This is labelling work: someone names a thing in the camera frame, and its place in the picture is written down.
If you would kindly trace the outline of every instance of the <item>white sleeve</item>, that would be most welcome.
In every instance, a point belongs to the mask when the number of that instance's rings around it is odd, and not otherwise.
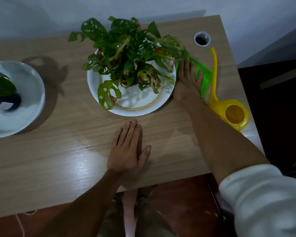
[[[296,236],[296,179],[273,165],[251,166],[219,185],[232,206],[238,237]]]

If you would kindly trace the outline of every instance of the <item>green cloth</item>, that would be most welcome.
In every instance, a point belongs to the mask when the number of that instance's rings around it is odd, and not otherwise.
[[[195,73],[196,73],[195,80],[198,79],[198,72],[200,70],[203,70],[203,80],[202,80],[201,90],[200,90],[200,97],[203,99],[211,83],[211,77],[213,75],[213,72],[211,69],[204,66],[202,63],[200,63],[197,59],[195,59],[191,55],[189,56],[189,59],[190,61],[194,61],[195,63]],[[177,63],[175,64],[176,71],[178,71],[179,62],[180,60],[178,60]]]

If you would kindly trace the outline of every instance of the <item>white wall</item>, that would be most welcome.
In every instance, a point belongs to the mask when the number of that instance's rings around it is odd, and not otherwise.
[[[105,24],[110,15],[143,19],[198,10],[221,15],[235,60],[245,66],[296,29],[296,0],[0,0],[0,39],[78,30],[90,17]]]

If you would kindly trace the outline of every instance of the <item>hand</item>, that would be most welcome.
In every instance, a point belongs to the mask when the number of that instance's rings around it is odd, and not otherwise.
[[[138,141],[141,133],[141,125],[137,120],[127,122],[116,133],[109,155],[107,170],[121,174],[122,177],[133,175],[139,171],[150,156],[151,146],[146,146],[137,158],[137,147],[141,146]]]
[[[195,80],[195,63],[193,61],[191,62],[189,59],[180,60],[173,97],[183,105],[200,99],[202,79],[203,70],[200,70],[198,79]]]

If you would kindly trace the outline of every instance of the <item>leg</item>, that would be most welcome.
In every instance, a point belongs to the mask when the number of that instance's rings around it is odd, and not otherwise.
[[[135,237],[178,237],[171,225],[154,210],[148,201],[153,186],[138,190],[135,204]]]
[[[97,237],[125,237],[123,193],[115,194]]]

